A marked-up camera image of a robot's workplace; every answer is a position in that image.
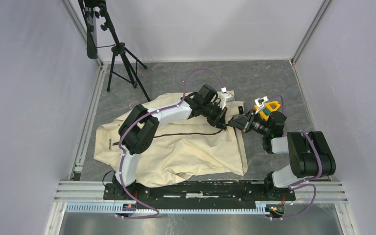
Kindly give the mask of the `cream zip jacket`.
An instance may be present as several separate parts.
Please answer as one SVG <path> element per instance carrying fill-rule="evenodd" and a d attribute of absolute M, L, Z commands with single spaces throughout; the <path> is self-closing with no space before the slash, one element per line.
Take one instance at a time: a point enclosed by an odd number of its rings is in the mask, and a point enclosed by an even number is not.
<path fill-rule="evenodd" d="M 168 106 L 181 97 L 182 93 L 167 93 L 142 105 L 146 108 Z M 130 111 L 96 130 L 93 159 L 115 171 L 119 168 L 122 150 L 113 144 L 119 141 L 118 130 L 129 114 Z M 159 127 L 155 136 L 185 135 L 154 138 L 151 146 L 141 154 L 136 181 L 157 188 L 180 183 L 192 176 L 227 172 L 243 176 L 248 170 L 247 159 L 245 151 L 241 153 L 235 129 L 228 127 L 215 134 L 219 130 L 210 126 L 203 116 Z"/>

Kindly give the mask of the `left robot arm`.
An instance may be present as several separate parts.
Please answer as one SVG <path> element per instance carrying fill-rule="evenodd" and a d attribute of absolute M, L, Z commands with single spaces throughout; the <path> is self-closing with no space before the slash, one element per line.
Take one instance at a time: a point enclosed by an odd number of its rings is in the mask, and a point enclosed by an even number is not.
<path fill-rule="evenodd" d="M 116 145 L 121 150 L 121 159 L 112 179 L 116 194 L 125 200 L 133 196 L 141 154 L 151 146 L 160 127 L 203 116 L 210 126 L 226 130 L 227 104 L 233 100 L 234 95 L 225 88 L 218 93 L 206 84 L 198 92 L 183 93 L 179 100 L 166 106 L 135 106 L 118 130 L 120 139 Z"/>

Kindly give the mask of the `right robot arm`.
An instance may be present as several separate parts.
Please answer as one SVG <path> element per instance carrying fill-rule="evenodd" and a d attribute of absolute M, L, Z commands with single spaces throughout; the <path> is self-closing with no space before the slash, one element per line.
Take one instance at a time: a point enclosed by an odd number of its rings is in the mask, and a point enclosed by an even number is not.
<path fill-rule="evenodd" d="M 270 200 L 281 196 L 283 188 L 295 189 L 304 182 L 331 176 L 336 171 L 336 162 L 323 132 L 285 133 L 285 121 L 286 116 L 279 111 L 271 112 L 267 120 L 249 111 L 228 122 L 243 133 L 255 131 L 261 134 L 267 153 L 289 155 L 287 166 L 268 173 L 264 179 L 263 194 Z"/>

